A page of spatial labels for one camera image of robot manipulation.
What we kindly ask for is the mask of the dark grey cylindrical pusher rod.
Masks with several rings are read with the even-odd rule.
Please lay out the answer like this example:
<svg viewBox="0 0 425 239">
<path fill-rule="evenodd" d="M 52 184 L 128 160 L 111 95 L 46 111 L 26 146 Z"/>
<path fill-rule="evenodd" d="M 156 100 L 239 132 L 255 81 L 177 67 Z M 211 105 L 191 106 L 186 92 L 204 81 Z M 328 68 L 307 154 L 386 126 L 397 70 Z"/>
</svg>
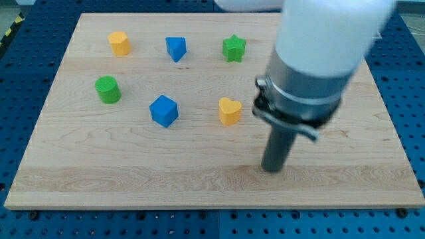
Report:
<svg viewBox="0 0 425 239">
<path fill-rule="evenodd" d="M 293 131 L 272 127 L 262 156 L 262 168 L 272 173 L 281 171 L 295 138 L 296 134 Z"/>
</svg>

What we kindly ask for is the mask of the grey metal end effector mount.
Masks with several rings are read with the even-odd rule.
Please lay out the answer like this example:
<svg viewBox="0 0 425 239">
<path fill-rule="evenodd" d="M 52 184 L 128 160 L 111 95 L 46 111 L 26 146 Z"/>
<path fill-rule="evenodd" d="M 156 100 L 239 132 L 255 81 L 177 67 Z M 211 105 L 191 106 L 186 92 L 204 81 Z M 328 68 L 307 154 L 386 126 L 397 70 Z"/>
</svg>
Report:
<svg viewBox="0 0 425 239">
<path fill-rule="evenodd" d="M 274 129 L 320 138 L 317 128 L 339 107 L 351 74 L 314 76 L 288 66 L 273 50 L 264 75 L 256 77 L 259 94 L 252 113 Z"/>
</svg>

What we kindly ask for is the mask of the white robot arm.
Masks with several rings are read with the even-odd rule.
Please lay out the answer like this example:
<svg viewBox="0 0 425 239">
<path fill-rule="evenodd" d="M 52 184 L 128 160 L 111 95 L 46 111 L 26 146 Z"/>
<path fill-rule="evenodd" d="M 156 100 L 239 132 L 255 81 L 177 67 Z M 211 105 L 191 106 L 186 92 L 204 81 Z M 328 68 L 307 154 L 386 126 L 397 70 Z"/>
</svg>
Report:
<svg viewBox="0 0 425 239">
<path fill-rule="evenodd" d="M 225 11 L 280 10 L 270 61 L 256 77 L 253 114 L 271 125 L 262 168 L 278 172 L 297 135 L 319 139 L 350 78 L 386 24 L 393 0 L 219 1 Z"/>
</svg>

